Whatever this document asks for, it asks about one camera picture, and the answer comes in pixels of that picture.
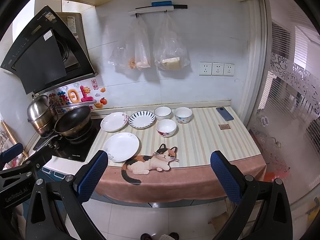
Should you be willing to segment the white floral plate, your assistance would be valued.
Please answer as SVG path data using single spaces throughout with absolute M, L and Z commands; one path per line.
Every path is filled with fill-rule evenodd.
M 114 112 L 103 118 L 100 128 L 105 132 L 116 132 L 124 128 L 129 116 L 124 112 Z

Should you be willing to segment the blue striped plate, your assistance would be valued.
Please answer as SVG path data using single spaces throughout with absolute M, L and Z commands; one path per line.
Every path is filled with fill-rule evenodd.
M 151 111 L 138 111 L 129 117 L 129 125 L 135 129 L 145 129 L 151 126 L 156 120 Z

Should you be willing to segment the white bowl coloured spots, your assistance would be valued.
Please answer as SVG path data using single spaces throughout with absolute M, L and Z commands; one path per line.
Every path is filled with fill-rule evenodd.
M 179 107 L 174 110 L 174 116 L 179 124 L 187 124 L 192 119 L 193 113 L 187 107 Z

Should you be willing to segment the white bowl dark rim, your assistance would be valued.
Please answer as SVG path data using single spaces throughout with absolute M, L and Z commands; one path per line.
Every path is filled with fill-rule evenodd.
M 154 110 L 154 115 L 156 116 L 156 119 L 158 121 L 165 120 L 165 119 L 171 119 L 172 110 L 171 110 L 171 108 L 169 108 L 167 106 L 157 107 Z

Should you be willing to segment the wooden rolling pin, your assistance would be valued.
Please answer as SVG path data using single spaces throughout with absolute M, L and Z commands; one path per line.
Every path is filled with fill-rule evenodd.
M 4 128 L 4 131 L 7 133 L 10 142 L 13 145 L 16 145 L 18 143 L 18 141 L 16 140 L 16 138 L 13 135 L 13 133 L 10 131 L 9 126 L 6 124 L 6 122 L 4 120 L 1 120 L 1 125 Z

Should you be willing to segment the black induction cooktop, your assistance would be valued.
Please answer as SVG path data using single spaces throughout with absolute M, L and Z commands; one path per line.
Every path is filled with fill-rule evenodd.
M 100 131 L 101 121 L 102 118 L 91 119 L 79 135 L 70 138 L 58 135 L 48 142 L 45 148 L 50 149 L 56 157 L 84 162 Z

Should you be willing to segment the blue smartphone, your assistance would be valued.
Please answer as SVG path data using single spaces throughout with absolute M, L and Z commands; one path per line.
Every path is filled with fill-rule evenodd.
M 216 110 L 225 121 L 234 120 L 233 116 L 225 109 L 225 107 L 216 107 Z

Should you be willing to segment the striped cat tablecloth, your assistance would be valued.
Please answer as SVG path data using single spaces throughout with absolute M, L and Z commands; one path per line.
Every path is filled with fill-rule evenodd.
M 132 185 L 121 176 L 121 163 L 109 162 L 96 192 L 121 202 L 151 203 L 174 202 L 183 199 L 215 199 L 225 196 L 215 173 L 210 167 L 210 156 L 220 150 L 228 161 L 243 174 L 263 180 L 266 163 L 260 151 L 231 107 L 226 108 L 234 120 L 226 122 L 214 107 L 194 108 L 193 118 L 187 124 L 178 124 L 175 135 L 164 138 L 156 125 L 130 132 L 140 140 L 141 155 L 151 155 L 161 144 L 176 146 L 178 162 L 171 162 L 170 170 L 150 171 L 135 178 L 140 185 Z M 231 129 L 221 130 L 219 124 L 229 124 Z

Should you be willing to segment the black range hood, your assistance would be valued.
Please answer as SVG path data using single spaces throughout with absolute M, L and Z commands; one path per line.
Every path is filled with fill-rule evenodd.
M 16 75 L 25 93 L 39 93 L 97 75 L 76 37 L 44 6 L 25 26 L 1 68 Z

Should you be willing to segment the left plastic bag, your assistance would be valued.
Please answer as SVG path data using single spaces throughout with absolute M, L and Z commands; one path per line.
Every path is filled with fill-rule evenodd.
M 134 18 L 131 22 L 129 31 L 118 45 L 113 49 L 112 54 L 108 60 L 108 64 L 117 68 L 135 69 L 135 29 L 137 19 Z

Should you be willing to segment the plastic bag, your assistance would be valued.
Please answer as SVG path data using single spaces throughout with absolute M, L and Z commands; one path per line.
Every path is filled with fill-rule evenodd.
M 134 21 L 135 33 L 135 63 L 136 68 L 141 70 L 151 67 L 150 45 L 148 28 L 141 16 Z
M 118 45 L 113 49 L 112 54 L 108 60 L 108 64 L 117 68 L 135 69 L 135 29 L 137 19 L 134 18 L 131 22 L 129 31 Z
M 162 70 L 181 70 L 190 64 L 187 48 L 168 12 L 154 34 L 153 58 Z

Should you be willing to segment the middle plastic bag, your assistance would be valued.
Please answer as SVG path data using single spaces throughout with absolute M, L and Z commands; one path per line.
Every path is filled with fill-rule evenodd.
M 141 16 L 134 21 L 135 33 L 135 63 L 136 68 L 141 70 L 151 67 L 150 45 L 148 28 Z

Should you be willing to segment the right plastic bag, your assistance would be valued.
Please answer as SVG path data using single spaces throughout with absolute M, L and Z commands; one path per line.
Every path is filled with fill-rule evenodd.
M 168 12 L 154 34 L 153 58 L 162 70 L 181 70 L 190 64 L 187 48 Z

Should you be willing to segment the colourful wall stickers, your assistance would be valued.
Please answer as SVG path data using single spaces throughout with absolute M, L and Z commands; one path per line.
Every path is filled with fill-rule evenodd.
M 106 87 L 101 77 L 77 81 L 45 93 L 49 101 L 56 105 L 58 114 L 66 113 L 75 107 L 87 105 L 90 109 L 106 108 Z

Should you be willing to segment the triple wall socket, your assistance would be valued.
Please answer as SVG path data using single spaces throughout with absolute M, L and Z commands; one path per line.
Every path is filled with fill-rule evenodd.
M 234 71 L 235 65 L 231 63 L 199 63 L 199 76 L 234 76 Z

